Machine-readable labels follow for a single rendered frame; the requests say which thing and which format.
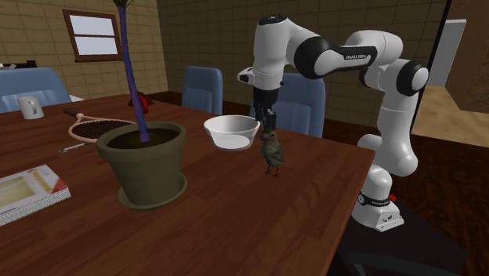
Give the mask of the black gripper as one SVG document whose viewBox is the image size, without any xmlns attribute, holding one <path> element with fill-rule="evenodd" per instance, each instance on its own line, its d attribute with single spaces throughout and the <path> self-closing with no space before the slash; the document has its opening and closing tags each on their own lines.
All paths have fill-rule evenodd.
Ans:
<svg viewBox="0 0 489 276">
<path fill-rule="evenodd" d="M 279 89 L 263 90 L 253 88 L 253 108 L 255 109 L 255 120 L 264 123 L 266 127 L 276 129 L 277 114 L 272 111 L 272 106 L 277 102 Z"/>
</svg>

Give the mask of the brown bird figure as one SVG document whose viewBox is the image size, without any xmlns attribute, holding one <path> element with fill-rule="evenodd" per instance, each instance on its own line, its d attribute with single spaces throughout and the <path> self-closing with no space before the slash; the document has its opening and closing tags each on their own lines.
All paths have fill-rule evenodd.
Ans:
<svg viewBox="0 0 489 276">
<path fill-rule="evenodd" d="M 259 137 L 262 141 L 261 154 L 267 163 L 267 170 L 264 173 L 270 174 L 270 168 L 275 167 L 276 172 L 273 176 L 278 177 L 279 167 L 284 162 L 284 151 L 278 140 L 278 135 L 274 129 L 265 127 Z"/>
</svg>

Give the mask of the white bowl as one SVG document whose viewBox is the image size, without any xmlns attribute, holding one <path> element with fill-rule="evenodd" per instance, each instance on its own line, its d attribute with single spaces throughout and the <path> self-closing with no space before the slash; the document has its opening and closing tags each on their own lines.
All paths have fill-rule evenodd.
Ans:
<svg viewBox="0 0 489 276">
<path fill-rule="evenodd" d="M 253 144 L 260 122 L 245 115 L 220 115 L 203 124 L 213 145 L 222 151 L 243 151 Z"/>
</svg>

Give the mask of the blue chair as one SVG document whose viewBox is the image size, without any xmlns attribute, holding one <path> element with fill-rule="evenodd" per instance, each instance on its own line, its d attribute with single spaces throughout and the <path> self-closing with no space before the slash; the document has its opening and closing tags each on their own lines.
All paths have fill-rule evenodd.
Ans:
<svg viewBox="0 0 489 276">
<path fill-rule="evenodd" d="M 214 67 L 189 66 L 185 70 L 182 106 L 210 114 L 223 113 L 223 76 Z"/>
<path fill-rule="evenodd" d="M 23 96 L 36 96 L 42 107 L 71 102 L 60 76 L 49 67 L 0 69 L 0 114 L 18 111 L 16 99 Z"/>
<path fill-rule="evenodd" d="M 283 82 L 272 106 L 277 113 L 276 128 L 321 138 L 326 101 L 324 80 L 284 73 Z"/>
</svg>

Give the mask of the brown wooden table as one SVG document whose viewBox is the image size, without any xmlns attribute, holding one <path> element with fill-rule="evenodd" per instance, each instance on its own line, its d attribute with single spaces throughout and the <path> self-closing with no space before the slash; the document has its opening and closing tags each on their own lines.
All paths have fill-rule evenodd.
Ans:
<svg viewBox="0 0 489 276">
<path fill-rule="evenodd" d="M 208 114 L 157 102 L 150 121 L 187 129 L 184 194 L 160 209 L 120 205 L 94 146 L 68 135 L 72 117 L 0 114 L 0 177 L 48 165 L 71 197 L 0 227 L 0 276 L 325 276 L 374 152 L 280 131 L 285 161 L 267 175 L 259 143 L 217 150 Z"/>
</svg>

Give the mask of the red and black round object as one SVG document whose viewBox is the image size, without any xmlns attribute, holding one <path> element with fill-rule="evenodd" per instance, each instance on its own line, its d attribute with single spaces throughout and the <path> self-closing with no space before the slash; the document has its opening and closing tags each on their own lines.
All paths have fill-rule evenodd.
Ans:
<svg viewBox="0 0 489 276">
<path fill-rule="evenodd" d="M 140 101 L 143 113 L 147 114 L 149 111 L 149 106 L 153 105 L 154 102 L 148 95 L 146 95 L 140 91 L 138 91 L 137 93 L 138 93 L 138 97 L 139 97 L 139 101 Z"/>
</svg>

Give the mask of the potted plant with purple stem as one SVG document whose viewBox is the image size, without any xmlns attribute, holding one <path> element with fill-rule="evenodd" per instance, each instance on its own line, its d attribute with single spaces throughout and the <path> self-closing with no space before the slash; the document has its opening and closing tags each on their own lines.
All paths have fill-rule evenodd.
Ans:
<svg viewBox="0 0 489 276">
<path fill-rule="evenodd" d="M 186 129 L 174 122 L 147 122 L 139 100 L 129 55 L 126 9 L 133 0 L 113 0 L 118 8 L 121 50 L 136 123 L 104 133 L 96 142 L 121 188 L 119 202 L 133 210 L 158 209 L 175 201 L 187 188 L 181 173 Z"/>
</svg>

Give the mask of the pink racket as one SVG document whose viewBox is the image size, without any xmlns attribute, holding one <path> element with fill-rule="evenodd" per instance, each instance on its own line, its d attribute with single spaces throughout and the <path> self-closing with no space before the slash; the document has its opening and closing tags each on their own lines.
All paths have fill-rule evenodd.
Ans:
<svg viewBox="0 0 489 276">
<path fill-rule="evenodd" d="M 76 140 L 87 143 L 95 143 L 104 133 L 125 125 L 133 124 L 131 121 L 121 119 L 87 116 L 71 108 L 64 108 L 63 113 L 69 114 L 71 117 L 77 119 L 77 121 L 68 129 L 69 135 Z"/>
</svg>

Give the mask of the black robot stand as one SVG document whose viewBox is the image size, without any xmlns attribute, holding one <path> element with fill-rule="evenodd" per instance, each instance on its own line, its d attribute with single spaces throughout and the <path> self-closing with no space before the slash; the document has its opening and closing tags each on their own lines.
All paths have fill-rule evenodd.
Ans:
<svg viewBox="0 0 489 276">
<path fill-rule="evenodd" d="M 409 209 L 401 200 L 395 204 L 404 224 L 385 232 L 365 227 L 349 219 L 331 262 L 327 276 L 360 276 L 347 262 L 352 252 L 389 256 L 458 273 L 467 253 L 435 227 Z"/>
</svg>

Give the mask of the brown framed window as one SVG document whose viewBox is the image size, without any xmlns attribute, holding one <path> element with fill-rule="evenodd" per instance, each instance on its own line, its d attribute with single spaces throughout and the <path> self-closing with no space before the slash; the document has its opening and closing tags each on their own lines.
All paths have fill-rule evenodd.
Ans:
<svg viewBox="0 0 489 276">
<path fill-rule="evenodd" d="M 63 10 L 76 63 L 123 60 L 114 14 Z"/>
</svg>

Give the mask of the white door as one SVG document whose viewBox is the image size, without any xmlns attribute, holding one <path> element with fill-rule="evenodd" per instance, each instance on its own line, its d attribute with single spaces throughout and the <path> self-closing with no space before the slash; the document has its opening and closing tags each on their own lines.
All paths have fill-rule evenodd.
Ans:
<svg viewBox="0 0 489 276">
<path fill-rule="evenodd" d="M 427 85 L 445 86 L 466 26 L 466 19 L 446 20 Z"/>
</svg>

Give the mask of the silver pen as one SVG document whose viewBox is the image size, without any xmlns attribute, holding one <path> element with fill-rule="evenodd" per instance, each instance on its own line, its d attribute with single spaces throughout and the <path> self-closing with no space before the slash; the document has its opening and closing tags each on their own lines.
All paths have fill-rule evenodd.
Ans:
<svg viewBox="0 0 489 276">
<path fill-rule="evenodd" d="M 91 145 L 92 143 L 90 142 L 85 142 L 85 143 L 80 143 L 80 144 L 77 144 L 77 145 L 74 145 L 74 146 L 70 146 L 70 147 L 65 147 L 63 149 L 60 149 L 59 152 L 60 153 L 65 153 L 67 151 L 71 151 L 71 150 L 74 150 L 74 149 L 78 149 L 78 148 L 81 148 L 81 147 L 84 147 L 84 146 L 87 146 L 87 145 Z"/>
</svg>

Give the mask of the white mug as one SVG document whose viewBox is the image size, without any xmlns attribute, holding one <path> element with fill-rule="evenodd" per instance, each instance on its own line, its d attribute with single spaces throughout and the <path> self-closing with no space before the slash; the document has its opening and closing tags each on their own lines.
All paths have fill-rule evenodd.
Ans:
<svg viewBox="0 0 489 276">
<path fill-rule="evenodd" d="M 25 119 L 38 119 L 44 116 L 42 106 L 36 96 L 23 96 L 16 100 Z"/>
</svg>

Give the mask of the white and red book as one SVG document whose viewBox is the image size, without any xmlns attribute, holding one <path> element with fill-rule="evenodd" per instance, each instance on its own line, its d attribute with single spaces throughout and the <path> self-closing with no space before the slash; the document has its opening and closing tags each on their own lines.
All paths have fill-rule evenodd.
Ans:
<svg viewBox="0 0 489 276">
<path fill-rule="evenodd" d="M 47 165 L 0 179 L 0 227 L 71 197 L 68 186 Z"/>
</svg>

